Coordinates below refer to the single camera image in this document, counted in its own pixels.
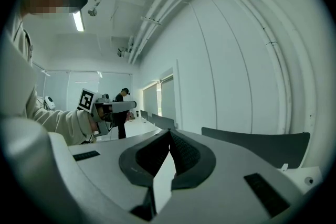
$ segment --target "person in white jacket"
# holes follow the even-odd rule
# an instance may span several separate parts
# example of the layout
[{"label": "person in white jacket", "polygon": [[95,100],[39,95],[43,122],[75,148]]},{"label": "person in white jacket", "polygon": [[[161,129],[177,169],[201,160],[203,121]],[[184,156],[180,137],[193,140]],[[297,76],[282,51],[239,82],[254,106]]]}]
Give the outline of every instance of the person in white jacket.
[{"label": "person in white jacket", "polygon": [[[17,1],[16,9],[13,11],[4,30],[8,31],[14,47],[28,62],[32,63],[33,44],[28,33],[23,29],[22,19],[27,14],[56,13],[59,7],[62,6],[64,6],[64,0]],[[86,111],[47,111],[40,108],[35,89],[26,103],[26,110],[23,116],[40,123],[48,132],[56,132],[63,135],[68,145],[81,144],[97,130],[91,115]]]}]

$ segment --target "person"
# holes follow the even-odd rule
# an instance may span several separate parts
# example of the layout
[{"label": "person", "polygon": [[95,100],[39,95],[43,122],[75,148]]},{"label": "person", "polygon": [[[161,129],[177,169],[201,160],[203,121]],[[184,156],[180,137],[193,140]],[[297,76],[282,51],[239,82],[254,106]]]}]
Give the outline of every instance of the person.
[{"label": "person", "polygon": [[[17,0],[16,8],[8,19],[4,31],[9,34],[14,47],[32,64],[33,44],[29,34],[23,29],[23,18],[28,14],[57,13],[60,8],[62,10],[68,8],[68,13],[75,12],[74,9],[78,11],[86,3],[87,0]],[[98,113],[103,117],[102,109]],[[47,111],[41,108],[35,89],[26,103],[22,116],[40,123],[48,132],[63,135],[67,145],[81,144],[97,131],[96,123],[86,111]]]},{"label": "person", "polygon": [[[123,102],[124,97],[130,95],[130,91],[127,88],[123,88],[120,93],[115,97],[115,102]],[[114,120],[116,125],[118,125],[118,138],[123,139],[126,138],[126,131],[125,131],[125,122],[127,120],[128,111],[116,113],[114,116]]]}]

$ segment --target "desk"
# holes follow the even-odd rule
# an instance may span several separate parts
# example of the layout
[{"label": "desk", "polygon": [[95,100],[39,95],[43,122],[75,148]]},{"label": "desk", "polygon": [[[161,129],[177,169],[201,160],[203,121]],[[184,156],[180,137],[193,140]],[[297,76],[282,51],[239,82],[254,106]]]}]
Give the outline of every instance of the desk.
[{"label": "desk", "polygon": [[[126,137],[132,137],[139,134],[145,134],[148,132],[160,130],[154,124],[141,117],[135,118],[135,120],[130,120],[125,123]],[[97,142],[110,141],[118,139],[118,127],[114,127],[109,134],[98,136]]]}]

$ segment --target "black pants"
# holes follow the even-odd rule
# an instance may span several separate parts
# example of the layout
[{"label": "black pants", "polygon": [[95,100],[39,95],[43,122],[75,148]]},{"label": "black pants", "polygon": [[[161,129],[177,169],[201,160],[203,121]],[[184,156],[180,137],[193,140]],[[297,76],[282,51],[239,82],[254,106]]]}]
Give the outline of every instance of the black pants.
[{"label": "black pants", "polygon": [[118,138],[123,139],[126,138],[126,132],[125,132],[125,125],[119,124],[118,125]]}]

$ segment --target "jacket sleeve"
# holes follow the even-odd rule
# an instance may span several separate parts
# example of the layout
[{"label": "jacket sleeve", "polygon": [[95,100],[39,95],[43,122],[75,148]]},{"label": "jacket sleeve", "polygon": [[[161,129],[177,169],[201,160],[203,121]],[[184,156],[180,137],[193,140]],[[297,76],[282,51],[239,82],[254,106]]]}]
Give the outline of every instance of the jacket sleeve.
[{"label": "jacket sleeve", "polygon": [[93,134],[86,111],[47,111],[40,107],[35,90],[27,106],[28,118],[40,123],[48,132],[61,134],[68,146],[81,144]]}]

